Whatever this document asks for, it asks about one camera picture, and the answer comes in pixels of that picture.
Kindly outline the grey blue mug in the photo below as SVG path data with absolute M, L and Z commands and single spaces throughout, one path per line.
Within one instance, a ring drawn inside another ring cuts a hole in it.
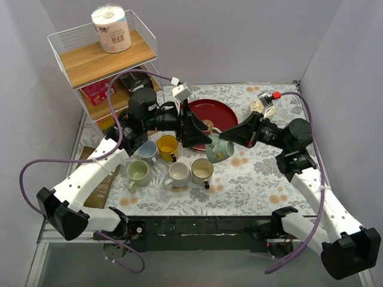
M 157 145 L 151 140 L 147 140 L 138 149 L 138 155 L 140 159 L 151 164 L 157 164 L 157 153 Z

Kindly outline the yellow mug black handle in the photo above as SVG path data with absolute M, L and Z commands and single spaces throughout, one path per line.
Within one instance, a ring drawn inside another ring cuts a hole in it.
M 176 162 L 178 157 L 178 141 L 176 137 L 164 135 L 157 141 L 157 148 L 161 159 Z

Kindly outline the speckled white round mug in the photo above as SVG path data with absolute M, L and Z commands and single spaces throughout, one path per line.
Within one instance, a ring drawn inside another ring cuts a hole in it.
M 182 188 L 189 184 L 191 178 L 191 172 L 184 163 L 174 162 L 169 167 L 169 179 L 163 183 L 163 187 L 166 190 L 171 187 Z

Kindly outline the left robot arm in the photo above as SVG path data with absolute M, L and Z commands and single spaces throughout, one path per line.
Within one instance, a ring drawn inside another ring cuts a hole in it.
M 114 207 L 95 209 L 84 202 L 116 167 L 125 162 L 148 139 L 149 131 L 174 131 L 186 148 L 211 143 L 206 125 L 191 111 L 187 84 L 173 88 L 173 101 L 159 106 L 152 88 L 139 88 L 129 99 L 128 108 L 91 154 L 90 162 L 81 164 L 63 182 L 52 189 L 42 188 L 37 194 L 39 208 L 46 220 L 67 241 L 85 231 L 101 231 L 121 239 L 127 233 L 127 216 Z

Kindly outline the small celadon teacup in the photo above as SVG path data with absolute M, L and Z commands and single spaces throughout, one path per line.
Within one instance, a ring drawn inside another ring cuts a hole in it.
M 233 142 L 220 138 L 220 134 L 221 130 L 213 127 L 209 135 L 211 143 L 205 145 L 206 156 L 213 164 L 227 160 L 235 152 Z

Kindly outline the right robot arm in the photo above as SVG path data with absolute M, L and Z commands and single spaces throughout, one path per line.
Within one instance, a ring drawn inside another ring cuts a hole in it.
M 381 236 L 375 228 L 365 228 L 356 220 L 326 184 L 322 165 L 306 149 L 312 143 L 309 122 L 297 118 L 281 129 L 253 112 L 243 123 L 221 133 L 220 138 L 247 148 L 261 142 L 281 149 L 276 157 L 279 171 L 317 210 L 315 222 L 293 207 L 272 213 L 271 232 L 280 238 L 291 234 L 302 244 L 269 267 L 267 274 L 285 266 L 307 248 L 319 255 L 328 274 L 336 280 L 376 265 Z

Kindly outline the beige textured mug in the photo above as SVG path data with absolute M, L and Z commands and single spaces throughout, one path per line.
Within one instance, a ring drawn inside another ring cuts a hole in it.
M 205 158 L 198 158 L 191 165 L 192 180 L 195 184 L 210 189 L 210 181 L 214 173 L 213 164 Z

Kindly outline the light green mug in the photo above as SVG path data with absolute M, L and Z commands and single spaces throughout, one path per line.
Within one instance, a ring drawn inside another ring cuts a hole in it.
M 134 191 L 139 187 L 144 187 L 151 181 L 150 168 L 143 160 L 133 161 L 127 167 L 127 175 L 130 179 L 128 185 L 129 191 Z

